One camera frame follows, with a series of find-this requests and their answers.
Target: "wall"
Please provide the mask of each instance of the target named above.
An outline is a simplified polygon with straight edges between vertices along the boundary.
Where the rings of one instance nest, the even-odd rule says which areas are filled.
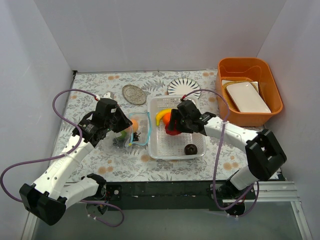
[[[49,157],[60,120],[52,99],[70,88],[72,71],[33,0],[0,0],[0,171],[14,163]],[[65,100],[57,109],[63,111]],[[4,176],[19,197],[48,163],[25,165]],[[22,236],[28,212],[0,189],[0,239]]]
[[[259,58],[276,79],[284,111],[267,127],[287,155],[284,175],[294,180],[314,239],[319,230],[320,1],[287,0]]]
[[[255,57],[286,0],[35,0],[72,70],[198,70]]]

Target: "yellow banana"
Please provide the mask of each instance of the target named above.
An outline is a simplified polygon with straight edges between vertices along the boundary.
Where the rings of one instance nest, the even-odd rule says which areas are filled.
[[[167,113],[171,113],[172,108],[163,109],[160,112],[158,112],[155,116],[155,123],[157,126],[160,125],[160,120],[166,115]]]

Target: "table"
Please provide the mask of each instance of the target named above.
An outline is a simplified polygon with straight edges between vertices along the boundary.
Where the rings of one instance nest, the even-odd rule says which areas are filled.
[[[77,73],[73,89],[82,89],[103,96],[107,92],[120,105],[125,114],[146,112],[148,101],[154,96],[166,95],[167,85],[176,78],[196,80],[203,89],[215,89],[216,69],[197,71],[152,71],[121,73]],[[142,88],[147,94],[147,102],[133,105],[122,95],[122,88],[127,84]],[[66,106],[65,117],[78,123],[82,117],[93,111],[96,101],[82,92],[71,92]],[[199,98],[200,111],[208,111],[219,116],[217,97],[210,92],[203,92]],[[60,154],[66,145],[74,127],[66,122],[61,128],[54,147],[54,155]],[[263,127],[251,128],[261,130]],[[148,155],[147,146],[134,146],[130,153],[110,152],[102,141],[84,158],[71,174],[68,182],[78,182],[82,176],[90,173],[99,174],[108,182],[139,181],[198,181],[210,180],[213,176],[213,164],[216,158],[219,139],[206,137],[205,156],[188,160],[158,160]],[[247,165],[247,157],[230,144],[223,144],[217,168],[217,180],[226,180],[239,168]]]

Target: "white plastic basket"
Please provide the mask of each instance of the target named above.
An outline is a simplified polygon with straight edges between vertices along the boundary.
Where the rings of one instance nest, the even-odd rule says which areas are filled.
[[[177,109],[181,102],[182,95],[164,95],[156,96],[148,103],[148,112],[151,119],[151,135],[148,142],[149,155],[154,159],[178,160],[178,159],[194,159],[205,155],[206,139],[200,133],[181,133],[176,136],[166,134],[165,124],[160,121],[160,125],[156,125],[156,115],[163,109]],[[188,96],[187,99],[192,100],[197,107],[198,99],[194,96]],[[197,147],[197,154],[185,155],[184,149],[188,144],[194,144]]]

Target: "orange container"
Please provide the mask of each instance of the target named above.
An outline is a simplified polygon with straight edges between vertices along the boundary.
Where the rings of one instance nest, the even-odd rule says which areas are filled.
[[[215,81],[215,90],[224,98],[228,93],[224,90],[222,80],[258,82],[259,94],[267,104],[271,113],[239,112],[230,108],[228,121],[241,127],[259,127],[265,124],[272,116],[281,112],[283,103],[268,64],[256,57],[228,57],[218,64],[218,74]],[[220,117],[223,119],[228,109],[218,97]]]

